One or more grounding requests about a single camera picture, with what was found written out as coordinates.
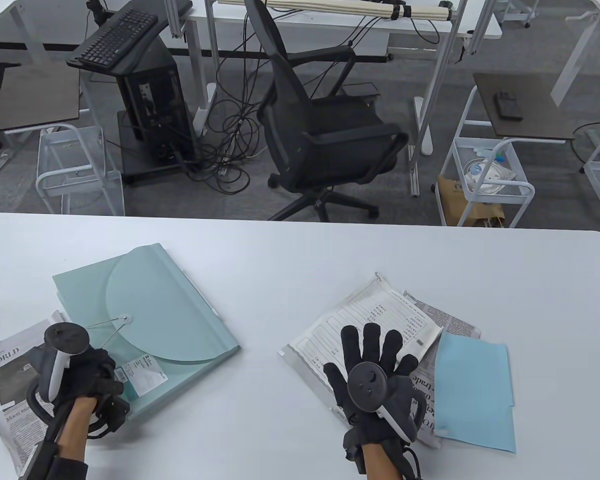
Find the chair armrest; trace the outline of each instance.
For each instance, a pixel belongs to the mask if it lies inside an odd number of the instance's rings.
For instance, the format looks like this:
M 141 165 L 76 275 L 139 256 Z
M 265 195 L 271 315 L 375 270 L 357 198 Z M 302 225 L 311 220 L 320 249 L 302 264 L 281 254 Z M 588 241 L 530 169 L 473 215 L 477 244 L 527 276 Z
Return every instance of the chair armrest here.
M 359 126 L 358 128 L 350 128 L 350 130 L 341 130 L 339 132 L 322 133 L 319 135 L 305 133 L 305 135 L 312 144 L 327 146 L 378 137 L 393 137 L 393 135 L 400 133 L 402 133 L 400 127 L 395 123 L 382 123 L 380 125 Z
M 339 45 L 307 52 L 290 53 L 286 56 L 286 59 L 292 67 L 297 67 L 308 62 L 347 62 L 355 57 L 356 53 L 353 48 L 348 45 Z

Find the printed form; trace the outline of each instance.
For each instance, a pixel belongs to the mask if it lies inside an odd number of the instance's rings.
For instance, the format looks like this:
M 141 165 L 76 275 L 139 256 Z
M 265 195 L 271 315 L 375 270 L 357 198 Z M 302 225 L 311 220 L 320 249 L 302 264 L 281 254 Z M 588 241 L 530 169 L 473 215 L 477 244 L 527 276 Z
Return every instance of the printed form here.
M 342 327 L 354 325 L 357 328 L 362 352 L 362 331 L 369 322 L 380 326 L 380 348 L 389 330 L 397 330 L 402 334 L 403 345 L 398 352 L 398 362 L 407 354 L 421 361 L 442 331 L 427 314 L 376 273 L 373 281 L 318 318 L 288 347 L 331 390 L 323 365 L 333 362 L 347 377 L 342 354 Z

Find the chair backrest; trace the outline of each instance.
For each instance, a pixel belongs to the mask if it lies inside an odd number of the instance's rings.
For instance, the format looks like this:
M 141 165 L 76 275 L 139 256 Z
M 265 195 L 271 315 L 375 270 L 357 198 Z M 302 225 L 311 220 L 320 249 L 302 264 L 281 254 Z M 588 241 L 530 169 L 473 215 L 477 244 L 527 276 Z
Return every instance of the chair backrest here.
M 260 45 L 271 61 L 275 91 L 263 109 L 267 144 L 281 176 L 297 178 L 305 166 L 307 139 L 313 107 L 305 87 L 287 60 L 287 50 L 278 27 L 261 0 L 244 0 L 249 20 Z

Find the floor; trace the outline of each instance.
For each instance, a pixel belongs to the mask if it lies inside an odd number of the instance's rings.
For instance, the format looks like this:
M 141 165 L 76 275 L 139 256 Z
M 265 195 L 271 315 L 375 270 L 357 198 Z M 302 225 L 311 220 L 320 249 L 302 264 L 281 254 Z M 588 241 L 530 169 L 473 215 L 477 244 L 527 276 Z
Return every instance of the floor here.
M 582 26 L 565 16 L 579 15 L 589 9 L 588 0 L 543 0 L 539 16 L 531 28 L 509 22 L 503 27 L 500 40 L 485 41 L 475 57 L 465 57 L 448 69 L 439 103 L 434 112 L 432 135 L 434 153 L 419 164 L 421 195 L 412 198 L 404 163 L 391 172 L 378 176 L 368 185 L 339 187 L 340 192 L 355 195 L 380 207 L 380 218 L 370 220 L 365 212 L 346 207 L 329 206 L 332 222 L 374 222 L 384 224 L 439 225 L 437 205 L 430 185 L 435 180 L 460 114 L 472 87 L 474 71 L 508 71 L 540 73 L 548 85 L 558 77 L 579 38 Z M 0 51 L 0 60 L 14 61 L 22 57 L 18 52 Z M 191 78 L 185 57 L 177 57 L 181 82 Z M 298 71 L 309 79 L 322 72 L 327 65 L 312 64 Z M 222 82 L 229 90 L 241 85 L 242 62 L 227 61 L 223 67 Z M 415 121 L 411 98 L 424 93 L 433 64 L 425 61 L 394 60 L 387 64 L 357 64 L 350 74 L 351 82 L 373 82 L 380 91 L 378 114 L 385 121 L 399 123 L 413 137 Z M 261 96 L 270 82 L 265 72 L 256 86 L 256 97 Z M 90 84 L 97 110 L 103 121 L 106 138 L 118 141 L 115 114 L 122 109 L 122 99 L 114 84 L 94 78 Z M 563 101 L 563 107 L 577 125 L 600 122 L 600 38 Z M 480 105 L 474 109 L 474 118 L 483 118 Z M 479 130 L 467 130 L 470 135 L 485 135 Z M 574 142 L 575 149 L 586 158 L 593 150 L 583 134 Z M 522 217 L 519 227 L 536 229 L 585 229 L 600 231 L 600 202 L 588 179 L 579 173 L 581 163 L 569 144 L 528 144 L 516 147 L 529 181 L 536 188 L 536 196 Z M 120 161 L 117 148 L 112 146 L 114 160 Z M 25 151 L 0 172 L 0 211 L 45 213 L 46 207 L 33 186 L 37 164 L 37 142 L 30 141 Z M 263 151 L 245 165 L 250 175 L 249 187 L 236 195 L 223 195 L 202 183 L 194 183 L 182 174 L 163 178 L 160 182 L 126 187 L 124 192 L 126 214 L 140 217 L 232 218 L 265 220 L 296 198 L 282 189 L 272 190 L 267 179 L 275 167 L 268 151 Z M 513 218 L 515 207 L 506 208 L 508 219 Z M 317 221 L 312 209 L 307 209 L 292 220 Z

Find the light blue paper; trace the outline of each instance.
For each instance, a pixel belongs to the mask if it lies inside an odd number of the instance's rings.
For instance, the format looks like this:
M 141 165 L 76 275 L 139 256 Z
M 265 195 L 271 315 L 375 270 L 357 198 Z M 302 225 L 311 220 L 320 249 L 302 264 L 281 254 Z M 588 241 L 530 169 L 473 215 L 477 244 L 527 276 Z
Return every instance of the light blue paper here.
M 70 320 L 88 328 L 94 348 L 106 342 L 118 367 L 149 354 L 166 375 L 167 381 L 141 395 L 131 382 L 124 384 L 128 419 L 165 402 L 239 349 L 160 244 L 55 275 L 53 281 Z
M 516 452 L 505 345 L 442 332 L 435 358 L 435 434 Z

